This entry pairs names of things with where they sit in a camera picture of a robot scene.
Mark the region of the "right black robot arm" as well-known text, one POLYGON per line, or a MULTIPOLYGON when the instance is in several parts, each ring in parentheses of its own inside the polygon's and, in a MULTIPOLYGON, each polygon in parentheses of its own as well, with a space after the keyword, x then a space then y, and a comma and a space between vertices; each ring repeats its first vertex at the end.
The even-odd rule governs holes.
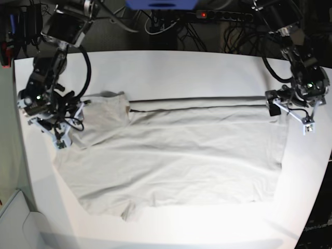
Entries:
POLYGON ((26 87, 19 91, 17 107, 29 120, 49 135, 56 148, 69 147, 72 143, 70 130, 83 131, 81 100, 88 89, 92 68, 82 41, 91 28, 99 8, 95 1, 72 1, 58 4, 41 36, 54 48, 49 54, 39 53, 33 62, 33 71, 26 87), (85 83, 78 94, 65 92, 58 81, 67 66, 69 48, 77 48, 87 66, 85 83))

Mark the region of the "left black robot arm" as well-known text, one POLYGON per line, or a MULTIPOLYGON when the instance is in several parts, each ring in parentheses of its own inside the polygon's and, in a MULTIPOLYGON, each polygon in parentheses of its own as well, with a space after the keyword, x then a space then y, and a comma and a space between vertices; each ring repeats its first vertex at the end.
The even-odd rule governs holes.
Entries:
POLYGON ((270 66, 265 44, 261 57, 271 76, 283 84, 281 90, 265 93, 271 117, 282 111, 298 119, 304 125, 313 123, 314 113, 297 116, 296 110, 305 112, 309 106, 317 109, 325 103, 330 81, 314 55, 314 49, 307 34, 300 27, 301 13, 293 1, 253 1, 252 9, 263 20, 267 31, 261 35, 268 39, 271 34, 279 36, 282 56, 290 63, 292 77, 281 78, 270 66), (289 104, 296 105, 296 110, 289 104))

